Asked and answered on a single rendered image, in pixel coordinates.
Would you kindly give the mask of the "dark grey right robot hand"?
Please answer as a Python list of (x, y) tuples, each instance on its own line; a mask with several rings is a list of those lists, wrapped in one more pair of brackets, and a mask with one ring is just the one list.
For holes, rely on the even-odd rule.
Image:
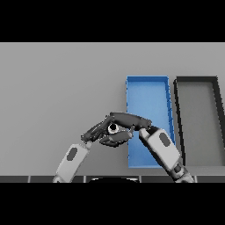
[(119, 132), (104, 134), (99, 143), (114, 148), (132, 139), (134, 131), (139, 131), (142, 128), (149, 130), (152, 124), (149, 119), (126, 112), (111, 112), (109, 116), (112, 118), (111, 124), (116, 124), (119, 127)]

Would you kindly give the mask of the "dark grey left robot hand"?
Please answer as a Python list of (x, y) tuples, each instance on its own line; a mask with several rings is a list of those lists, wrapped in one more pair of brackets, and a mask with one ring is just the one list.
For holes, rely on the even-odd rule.
[(86, 133), (81, 135), (81, 140), (84, 143), (94, 142), (99, 138), (102, 138), (104, 134), (108, 134), (107, 128), (111, 124), (112, 118), (106, 116), (105, 119), (92, 127)]

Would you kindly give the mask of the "blue pipe with pale ring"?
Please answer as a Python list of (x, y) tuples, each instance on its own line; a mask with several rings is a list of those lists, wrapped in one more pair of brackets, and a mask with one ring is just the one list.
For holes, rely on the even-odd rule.
[(116, 125), (116, 124), (111, 124), (109, 127), (108, 127), (108, 132), (110, 134), (116, 134), (119, 132), (119, 127)]

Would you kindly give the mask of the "blue bin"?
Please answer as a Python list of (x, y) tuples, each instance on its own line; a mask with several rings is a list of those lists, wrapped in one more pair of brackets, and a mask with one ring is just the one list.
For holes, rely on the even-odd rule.
[[(166, 131), (176, 143), (171, 106), (171, 88), (167, 76), (127, 76), (127, 112), (152, 121)], [(128, 167), (160, 168), (139, 139), (139, 133), (128, 141)]]

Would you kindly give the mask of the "dark grey bin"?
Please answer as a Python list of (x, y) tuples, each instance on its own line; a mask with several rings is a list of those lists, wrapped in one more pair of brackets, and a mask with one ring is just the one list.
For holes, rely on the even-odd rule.
[(187, 166), (225, 166), (225, 114), (217, 76), (177, 76), (178, 133)]

